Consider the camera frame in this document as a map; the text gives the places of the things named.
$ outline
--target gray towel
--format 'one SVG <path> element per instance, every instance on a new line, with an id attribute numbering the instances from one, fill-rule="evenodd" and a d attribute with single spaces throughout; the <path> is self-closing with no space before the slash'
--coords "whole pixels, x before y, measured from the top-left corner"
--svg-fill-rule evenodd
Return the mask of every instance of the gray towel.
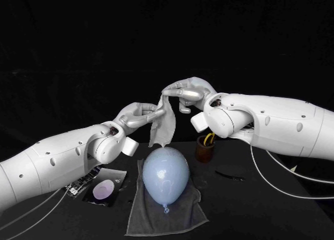
<path id="1" fill-rule="evenodd" d="M 201 194 L 188 179 L 184 191 L 168 205 L 168 213 L 154 201 L 144 186 L 144 160 L 138 160 L 137 192 L 132 202 L 125 236 L 144 237 L 181 234 L 209 222 L 199 202 Z"/>

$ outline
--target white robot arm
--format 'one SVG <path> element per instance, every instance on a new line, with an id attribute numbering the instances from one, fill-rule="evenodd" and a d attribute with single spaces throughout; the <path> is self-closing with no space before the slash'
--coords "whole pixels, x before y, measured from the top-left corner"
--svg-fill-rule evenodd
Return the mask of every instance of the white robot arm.
<path id="1" fill-rule="evenodd" d="M 150 103 L 131 103 L 113 121 L 40 140 L 0 162 L 0 212 L 23 200 L 49 193 L 108 164 L 122 152 L 132 156 L 138 143 L 126 137 L 164 114 Z"/>
<path id="2" fill-rule="evenodd" d="M 180 97 L 181 113 L 190 105 L 203 110 L 190 120 L 199 133 L 209 127 L 219 137 L 273 153 L 334 161 L 334 112 L 291 98 L 216 93 L 209 86 L 191 77 L 162 91 Z"/>

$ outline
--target balloon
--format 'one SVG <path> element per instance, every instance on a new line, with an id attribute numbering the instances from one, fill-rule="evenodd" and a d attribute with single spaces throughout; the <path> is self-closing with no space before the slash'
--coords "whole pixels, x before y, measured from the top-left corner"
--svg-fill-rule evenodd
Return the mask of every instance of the balloon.
<path id="1" fill-rule="evenodd" d="M 188 181 L 187 160 L 180 151 L 171 147 L 155 149 L 147 156 L 142 166 L 142 182 L 150 196 L 164 207 L 178 199 Z"/>

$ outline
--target cable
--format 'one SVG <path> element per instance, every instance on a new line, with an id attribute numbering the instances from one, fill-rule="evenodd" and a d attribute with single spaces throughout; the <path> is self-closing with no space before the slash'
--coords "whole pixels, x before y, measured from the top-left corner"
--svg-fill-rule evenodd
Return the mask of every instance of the cable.
<path id="1" fill-rule="evenodd" d="M 50 195 L 50 197 L 27 212 L 24 213 L 20 217 L 17 217 L 11 222 L 8 222 L 4 226 L 0 227 L 0 231 L 7 228 L 11 224 L 14 224 L 26 215 L 28 215 L 49 200 L 50 198 L 57 194 L 60 189 Z"/>
<path id="2" fill-rule="evenodd" d="M 325 197 L 297 196 L 297 195 L 292 195 L 292 194 L 284 192 L 282 190 L 279 190 L 279 189 L 269 183 L 269 181 L 266 180 L 266 178 L 263 177 L 263 175 L 262 175 L 262 173 L 261 173 L 261 171 L 259 171 L 259 167 L 258 167 L 258 165 L 256 165 L 256 161 L 255 161 L 255 157 L 253 157 L 253 152 L 252 152 L 252 146 L 249 146 L 249 149 L 250 149 L 250 156 L 252 156 L 252 160 L 253 160 L 253 164 L 255 164 L 256 171 L 258 171 L 262 179 L 266 181 L 266 183 L 268 183 L 281 193 L 284 193 L 284 194 L 286 194 L 288 196 L 295 197 L 295 198 L 298 198 L 298 199 L 312 199 L 312 200 L 334 199 L 334 196 L 325 196 Z"/>
<path id="3" fill-rule="evenodd" d="M 320 182 L 320 183 L 325 183 L 325 184 L 334 184 L 334 181 L 325 181 L 325 180 L 320 180 L 320 179 L 315 179 L 315 178 L 311 178 L 311 177 L 307 177 L 307 176 L 302 176 L 299 175 L 298 173 L 295 173 L 294 171 L 291 171 L 284 165 L 282 163 L 273 158 L 273 156 L 271 155 L 271 153 L 268 152 L 271 158 L 275 160 L 275 162 L 282 166 L 282 168 L 289 171 L 294 175 L 297 175 L 298 177 L 307 179 L 307 180 L 311 180 L 314 182 Z"/>
<path id="4" fill-rule="evenodd" d="M 44 217 L 36 222 L 34 225 L 31 225 L 24 231 L 21 231 L 17 235 L 14 235 L 13 237 L 10 237 L 7 240 L 14 239 L 18 235 L 21 235 L 26 231 L 28 231 L 28 230 L 40 223 L 40 221 L 49 216 L 49 214 L 51 213 L 51 211 L 56 209 L 59 203 L 62 202 L 62 200 L 63 200 L 63 198 L 64 198 L 64 196 L 66 196 L 66 193 L 67 193 L 67 191 L 69 191 L 69 189 L 70 189 L 70 186 L 72 186 L 72 185 L 67 186 L 66 191 L 64 191 L 64 194 L 63 194 L 63 196 L 62 196 L 57 204 L 54 205 L 54 207 L 51 208 L 51 210 L 49 211 L 49 213 L 44 215 Z"/>

